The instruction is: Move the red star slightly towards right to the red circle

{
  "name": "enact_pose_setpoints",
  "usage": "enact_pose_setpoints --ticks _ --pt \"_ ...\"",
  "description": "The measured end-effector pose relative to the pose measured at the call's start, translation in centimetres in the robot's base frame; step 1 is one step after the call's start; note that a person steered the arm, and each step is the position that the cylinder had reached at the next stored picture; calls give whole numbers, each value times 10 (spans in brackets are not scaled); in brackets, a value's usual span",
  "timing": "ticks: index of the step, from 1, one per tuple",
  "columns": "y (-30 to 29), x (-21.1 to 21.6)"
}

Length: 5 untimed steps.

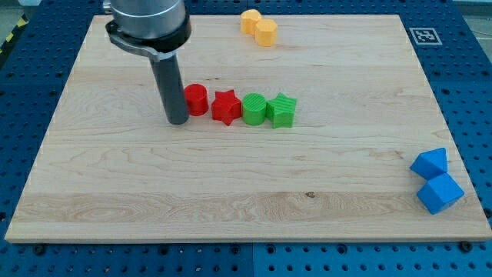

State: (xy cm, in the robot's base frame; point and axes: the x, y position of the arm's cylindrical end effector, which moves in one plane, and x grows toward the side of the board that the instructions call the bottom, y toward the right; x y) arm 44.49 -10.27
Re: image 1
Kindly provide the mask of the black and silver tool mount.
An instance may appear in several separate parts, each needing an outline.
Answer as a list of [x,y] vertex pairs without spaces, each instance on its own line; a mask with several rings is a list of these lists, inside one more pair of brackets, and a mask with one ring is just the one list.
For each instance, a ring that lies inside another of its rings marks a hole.
[[124,33],[115,20],[105,25],[110,42],[125,52],[149,58],[153,62],[171,58],[191,36],[190,15],[171,33],[158,38],[136,38]]

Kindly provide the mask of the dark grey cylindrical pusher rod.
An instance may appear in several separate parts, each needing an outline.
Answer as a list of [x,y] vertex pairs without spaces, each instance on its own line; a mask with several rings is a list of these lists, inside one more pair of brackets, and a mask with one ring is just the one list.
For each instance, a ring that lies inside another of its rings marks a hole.
[[177,57],[173,55],[150,63],[168,122],[172,125],[186,123],[189,112]]

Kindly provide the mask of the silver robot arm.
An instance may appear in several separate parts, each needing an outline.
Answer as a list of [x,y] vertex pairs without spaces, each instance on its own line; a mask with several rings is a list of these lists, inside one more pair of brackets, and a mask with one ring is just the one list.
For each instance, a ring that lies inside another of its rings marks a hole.
[[104,0],[110,42],[123,51],[149,59],[167,120],[189,118],[177,52],[191,36],[191,20],[183,0]]

